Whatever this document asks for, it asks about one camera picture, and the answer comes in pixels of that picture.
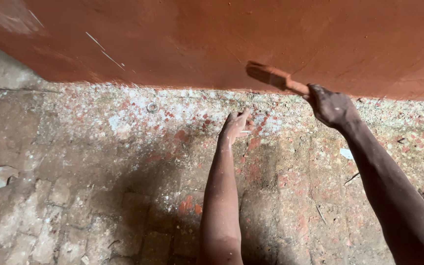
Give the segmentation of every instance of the wall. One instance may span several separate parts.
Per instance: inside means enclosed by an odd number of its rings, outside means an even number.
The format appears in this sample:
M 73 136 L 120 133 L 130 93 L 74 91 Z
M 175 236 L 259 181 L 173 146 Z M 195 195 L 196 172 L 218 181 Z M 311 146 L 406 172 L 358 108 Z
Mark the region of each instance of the wall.
M 0 49 L 48 81 L 276 91 L 249 59 L 354 96 L 424 100 L 424 2 L 0 0 Z

